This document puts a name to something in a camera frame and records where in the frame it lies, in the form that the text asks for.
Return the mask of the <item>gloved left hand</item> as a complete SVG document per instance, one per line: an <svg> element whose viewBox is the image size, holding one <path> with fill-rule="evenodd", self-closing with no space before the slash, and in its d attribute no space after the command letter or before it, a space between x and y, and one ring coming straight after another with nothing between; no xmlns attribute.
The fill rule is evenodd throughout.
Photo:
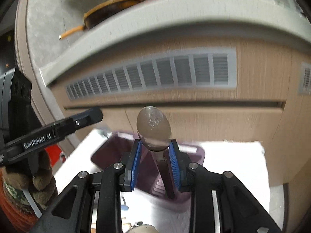
<svg viewBox="0 0 311 233"><path fill-rule="evenodd" d="M45 210L57 197L58 190L52 174L48 153L38 153L38 171L32 174L27 160L2 168L3 190L5 198L18 210L32 214L34 211L26 199L23 189L27 189L33 200Z"/></svg>

